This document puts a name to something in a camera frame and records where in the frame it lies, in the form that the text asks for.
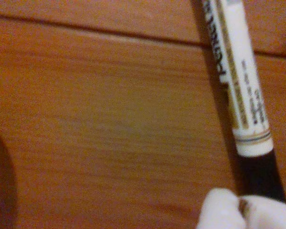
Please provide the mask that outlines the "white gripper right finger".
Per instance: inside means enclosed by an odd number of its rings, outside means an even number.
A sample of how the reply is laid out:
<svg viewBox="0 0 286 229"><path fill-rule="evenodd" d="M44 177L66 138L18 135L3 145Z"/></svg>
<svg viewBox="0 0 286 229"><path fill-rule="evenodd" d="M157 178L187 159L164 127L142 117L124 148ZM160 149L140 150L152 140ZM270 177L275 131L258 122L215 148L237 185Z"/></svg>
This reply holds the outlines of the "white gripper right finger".
<svg viewBox="0 0 286 229"><path fill-rule="evenodd" d="M239 210L247 229L286 229L286 203L260 196L243 196Z"/></svg>

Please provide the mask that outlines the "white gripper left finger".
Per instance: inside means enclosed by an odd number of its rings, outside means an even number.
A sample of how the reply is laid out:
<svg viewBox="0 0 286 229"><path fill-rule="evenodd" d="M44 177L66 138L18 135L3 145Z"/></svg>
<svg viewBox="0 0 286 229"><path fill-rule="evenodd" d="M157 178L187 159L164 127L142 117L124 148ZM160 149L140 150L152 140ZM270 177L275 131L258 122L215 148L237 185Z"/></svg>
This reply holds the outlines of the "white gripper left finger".
<svg viewBox="0 0 286 229"><path fill-rule="evenodd" d="M239 210L240 199L231 190L214 188L202 204L198 229L245 229L246 222Z"/></svg>

